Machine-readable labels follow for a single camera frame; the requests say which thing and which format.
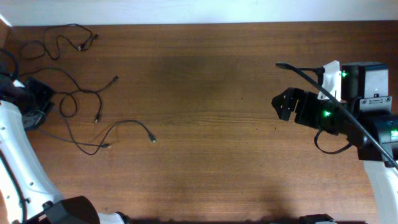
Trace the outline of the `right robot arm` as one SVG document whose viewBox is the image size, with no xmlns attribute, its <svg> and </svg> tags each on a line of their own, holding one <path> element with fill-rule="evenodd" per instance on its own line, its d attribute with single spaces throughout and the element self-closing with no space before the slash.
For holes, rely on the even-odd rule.
<svg viewBox="0 0 398 224">
<path fill-rule="evenodd" d="M 291 70 L 312 84 L 318 93 L 288 88 L 272 99 L 279 119 L 295 122 L 332 135 L 345 135 L 348 144 L 335 153 L 354 146 L 364 164 L 381 223 L 397 223 L 397 115 L 392 114 L 388 90 L 388 67 L 380 62 L 333 61 L 311 68 L 279 62 L 276 67 Z"/>
</svg>

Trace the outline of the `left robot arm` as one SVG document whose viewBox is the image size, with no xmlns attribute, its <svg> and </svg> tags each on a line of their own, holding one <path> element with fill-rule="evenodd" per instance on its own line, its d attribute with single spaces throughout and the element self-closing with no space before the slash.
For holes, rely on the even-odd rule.
<svg viewBox="0 0 398 224">
<path fill-rule="evenodd" d="M 1 70 L 1 193 L 9 223 L 130 223 L 121 213 L 100 213 L 84 196 L 65 198 L 39 162 L 26 132 L 44 123 L 55 92 L 28 78 L 5 49 L 14 70 Z"/>
</svg>

